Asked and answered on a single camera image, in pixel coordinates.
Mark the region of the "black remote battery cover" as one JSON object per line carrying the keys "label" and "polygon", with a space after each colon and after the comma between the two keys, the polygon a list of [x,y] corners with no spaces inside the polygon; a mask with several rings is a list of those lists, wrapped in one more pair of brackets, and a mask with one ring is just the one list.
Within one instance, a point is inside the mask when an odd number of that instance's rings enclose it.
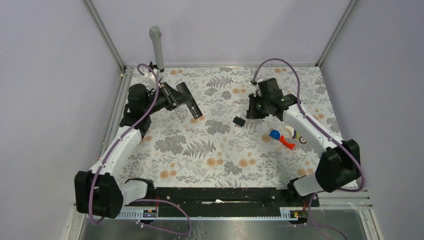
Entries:
{"label": "black remote battery cover", "polygon": [[238,116],[234,117],[232,122],[241,128],[246,124],[246,120]]}

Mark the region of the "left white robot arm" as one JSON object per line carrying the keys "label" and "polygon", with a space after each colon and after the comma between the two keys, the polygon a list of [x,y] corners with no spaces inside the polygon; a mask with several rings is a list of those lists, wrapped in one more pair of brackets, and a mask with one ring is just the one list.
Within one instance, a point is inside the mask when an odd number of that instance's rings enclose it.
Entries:
{"label": "left white robot arm", "polygon": [[151,89],[142,83],[129,87],[114,140],[88,171],[79,171],[74,177],[75,205],[79,213],[114,219],[123,206],[136,200],[144,206],[154,202],[152,180],[134,177],[118,183],[115,174],[122,170],[131,152],[147,134],[151,115],[162,109],[172,111],[181,105],[187,105],[195,118],[202,116],[185,82],[175,88],[167,82]]}

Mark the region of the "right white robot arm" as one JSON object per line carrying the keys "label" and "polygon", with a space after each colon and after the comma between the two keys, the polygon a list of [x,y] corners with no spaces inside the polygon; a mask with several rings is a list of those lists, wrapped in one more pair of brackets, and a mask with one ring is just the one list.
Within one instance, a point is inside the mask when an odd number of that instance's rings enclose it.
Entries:
{"label": "right white robot arm", "polygon": [[278,118],[294,128],[319,156],[314,173],[294,179],[290,184],[292,189],[287,191],[286,198],[291,205],[301,205],[312,193],[331,193],[362,176],[360,149],[356,141],[330,135],[322,124],[301,109],[296,96],[283,94],[275,78],[254,82],[253,85],[255,92],[248,96],[246,117]]}

